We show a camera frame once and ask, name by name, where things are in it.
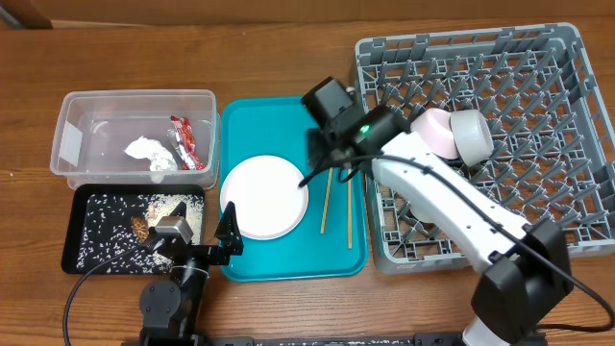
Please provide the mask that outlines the brown food scrap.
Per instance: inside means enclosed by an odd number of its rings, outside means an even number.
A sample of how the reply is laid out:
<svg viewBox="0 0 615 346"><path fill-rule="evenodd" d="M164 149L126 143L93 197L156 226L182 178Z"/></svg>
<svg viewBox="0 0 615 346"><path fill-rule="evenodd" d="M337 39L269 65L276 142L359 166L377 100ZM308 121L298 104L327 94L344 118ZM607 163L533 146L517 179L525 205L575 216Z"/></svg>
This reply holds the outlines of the brown food scrap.
<svg viewBox="0 0 615 346"><path fill-rule="evenodd" d="M133 232L138 240L138 243L143 244L149 236L149 228L147 221L143 217L132 216L131 225Z"/></svg>

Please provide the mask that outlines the red silver snack wrapper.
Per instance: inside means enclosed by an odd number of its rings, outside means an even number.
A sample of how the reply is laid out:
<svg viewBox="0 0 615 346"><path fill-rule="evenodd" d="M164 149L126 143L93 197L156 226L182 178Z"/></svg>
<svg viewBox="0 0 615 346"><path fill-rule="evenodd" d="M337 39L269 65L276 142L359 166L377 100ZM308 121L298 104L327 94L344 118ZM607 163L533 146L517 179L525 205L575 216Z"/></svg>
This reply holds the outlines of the red silver snack wrapper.
<svg viewBox="0 0 615 346"><path fill-rule="evenodd" d="M177 154L183 161L184 170L203 170L206 166L196 154L196 142L191 123L187 117L170 116L173 128L167 132L167 137Z"/></svg>

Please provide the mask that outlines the large white plate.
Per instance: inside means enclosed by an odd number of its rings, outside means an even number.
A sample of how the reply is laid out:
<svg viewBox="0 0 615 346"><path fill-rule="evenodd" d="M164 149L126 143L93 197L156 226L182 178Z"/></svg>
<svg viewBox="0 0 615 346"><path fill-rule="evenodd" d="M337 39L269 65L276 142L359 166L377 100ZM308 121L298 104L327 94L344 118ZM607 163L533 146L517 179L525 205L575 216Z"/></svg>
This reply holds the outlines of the large white plate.
<svg viewBox="0 0 615 346"><path fill-rule="evenodd" d="M308 209L302 172L290 161L261 155L235 166L220 189L220 207L232 203L240 233L271 240L295 229Z"/></svg>

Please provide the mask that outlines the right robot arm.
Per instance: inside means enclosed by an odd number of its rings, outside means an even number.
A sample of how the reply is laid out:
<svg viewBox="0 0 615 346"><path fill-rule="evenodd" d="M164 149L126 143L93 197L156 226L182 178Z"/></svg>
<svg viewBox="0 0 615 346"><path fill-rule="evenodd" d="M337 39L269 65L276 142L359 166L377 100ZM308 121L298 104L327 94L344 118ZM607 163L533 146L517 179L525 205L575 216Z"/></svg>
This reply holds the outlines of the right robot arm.
<svg viewBox="0 0 615 346"><path fill-rule="evenodd" d="M573 289L565 236L551 220L531 224L485 196L438 158L386 105L366 111L328 77L301 100L314 175L359 169L400 194L444 232L480 274L463 331L467 345L519 345Z"/></svg>

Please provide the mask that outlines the white napkin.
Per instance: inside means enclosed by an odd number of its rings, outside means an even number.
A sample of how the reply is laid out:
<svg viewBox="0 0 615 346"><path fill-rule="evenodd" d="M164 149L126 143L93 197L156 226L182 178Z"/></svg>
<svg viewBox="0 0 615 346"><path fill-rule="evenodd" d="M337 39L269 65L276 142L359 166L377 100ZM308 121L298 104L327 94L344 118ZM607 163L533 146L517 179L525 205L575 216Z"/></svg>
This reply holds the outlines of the white napkin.
<svg viewBox="0 0 615 346"><path fill-rule="evenodd" d="M124 152L137 160L147 159L151 171L177 171L178 165L172 153L158 140L141 136L131 142Z"/></svg>

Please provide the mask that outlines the small pink bowl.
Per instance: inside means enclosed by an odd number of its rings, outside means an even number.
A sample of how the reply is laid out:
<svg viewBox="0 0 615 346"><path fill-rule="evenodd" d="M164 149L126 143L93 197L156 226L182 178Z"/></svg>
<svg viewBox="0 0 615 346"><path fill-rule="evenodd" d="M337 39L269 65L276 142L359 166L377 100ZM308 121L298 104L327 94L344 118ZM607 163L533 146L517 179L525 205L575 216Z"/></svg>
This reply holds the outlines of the small pink bowl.
<svg viewBox="0 0 615 346"><path fill-rule="evenodd" d="M417 116L410 124L427 143L433 153L446 160L459 158L451 127L452 114L438 108L428 109Z"/></svg>

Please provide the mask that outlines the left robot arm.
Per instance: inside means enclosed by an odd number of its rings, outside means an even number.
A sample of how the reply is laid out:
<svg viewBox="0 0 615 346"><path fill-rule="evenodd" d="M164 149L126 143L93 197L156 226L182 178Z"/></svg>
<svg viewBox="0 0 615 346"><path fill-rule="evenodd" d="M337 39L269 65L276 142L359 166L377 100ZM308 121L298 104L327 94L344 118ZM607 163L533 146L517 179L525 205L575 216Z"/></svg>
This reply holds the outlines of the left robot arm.
<svg viewBox="0 0 615 346"><path fill-rule="evenodd" d="M243 253L234 203L224 209L215 232L216 245L193 244L185 215L186 204L180 203L149 229L145 239L145 250L170 259L171 269L167 280L154 281L141 292L141 345L210 345L209 338L196 330L209 269L227 265L232 256Z"/></svg>

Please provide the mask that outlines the grey bowl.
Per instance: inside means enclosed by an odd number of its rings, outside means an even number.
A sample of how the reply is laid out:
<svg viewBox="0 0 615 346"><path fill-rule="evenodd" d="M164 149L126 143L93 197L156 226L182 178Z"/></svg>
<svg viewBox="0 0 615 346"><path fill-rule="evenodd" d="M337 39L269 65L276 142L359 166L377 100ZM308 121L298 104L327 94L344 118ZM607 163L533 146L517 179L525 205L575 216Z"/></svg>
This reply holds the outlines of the grey bowl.
<svg viewBox="0 0 615 346"><path fill-rule="evenodd" d="M466 165L472 166L485 161L493 153L492 135L480 111L452 112L451 129L456 149Z"/></svg>

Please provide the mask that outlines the white cup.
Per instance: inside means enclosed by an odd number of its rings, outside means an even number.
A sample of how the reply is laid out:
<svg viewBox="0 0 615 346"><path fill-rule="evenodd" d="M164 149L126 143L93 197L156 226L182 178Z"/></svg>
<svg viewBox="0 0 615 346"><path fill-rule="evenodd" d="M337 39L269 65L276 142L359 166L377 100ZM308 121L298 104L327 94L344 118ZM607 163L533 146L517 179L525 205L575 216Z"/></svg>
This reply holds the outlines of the white cup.
<svg viewBox="0 0 615 346"><path fill-rule="evenodd" d="M409 211L415 219L422 223L435 223L436 217L431 205L411 204Z"/></svg>

